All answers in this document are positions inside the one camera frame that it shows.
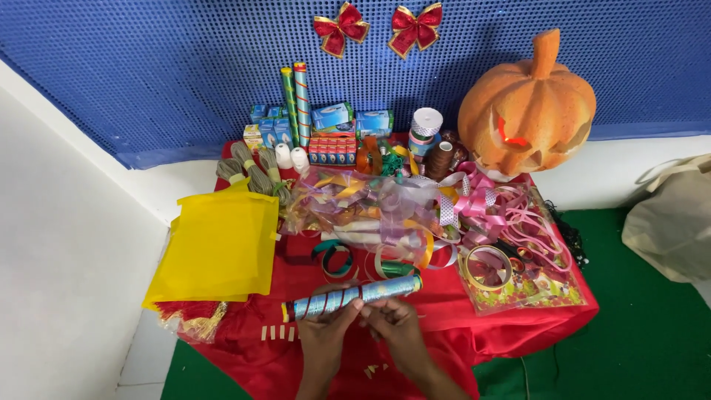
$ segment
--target small yellow box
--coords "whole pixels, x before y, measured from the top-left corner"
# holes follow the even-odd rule
[[[259,125],[254,124],[245,126],[242,139],[245,141],[247,147],[250,148],[252,154],[256,154],[257,150],[267,148],[267,146],[264,145],[264,140],[262,140],[262,133],[260,132]]]

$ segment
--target blue perforated wall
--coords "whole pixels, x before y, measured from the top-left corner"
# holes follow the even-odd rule
[[[709,0],[444,0],[440,41],[401,60],[387,47],[395,7],[431,3],[354,0],[371,29],[339,60],[312,27],[339,1],[3,0],[0,56],[134,168],[216,158],[251,104],[283,103],[279,68],[296,60],[315,105],[392,107],[397,129],[429,106],[455,125],[476,79],[530,57],[552,27],[558,61],[597,94],[593,140],[711,127]]]

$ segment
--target brown thread spool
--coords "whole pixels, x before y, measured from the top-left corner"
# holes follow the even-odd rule
[[[447,175],[451,160],[454,158],[454,146],[449,142],[440,142],[429,151],[424,175],[435,181],[442,180]]]

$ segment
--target scissors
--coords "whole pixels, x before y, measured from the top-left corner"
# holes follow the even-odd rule
[[[483,229],[479,228],[478,226],[470,226],[470,228],[486,236],[486,232],[484,232]],[[526,267],[530,264],[533,264],[533,252],[528,247],[512,246],[506,243],[501,238],[497,238],[496,242],[492,243],[490,246],[496,247],[504,254],[506,254],[509,261],[511,261],[511,266],[513,267],[512,269],[514,273],[524,273],[524,271],[526,271]]]

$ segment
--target red bow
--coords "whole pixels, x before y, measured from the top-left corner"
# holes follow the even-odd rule
[[[338,22],[325,16],[314,17],[314,29],[324,41],[321,50],[332,56],[343,58],[346,49],[346,38],[362,43],[368,35],[370,24],[363,22],[363,17],[351,3],[343,3],[338,12]]]
[[[439,33],[434,29],[441,22],[442,3],[428,6],[417,18],[406,7],[397,6],[392,15],[392,30],[395,34],[387,42],[387,46],[404,60],[415,42],[419,50],[423,51],[439,39]]]

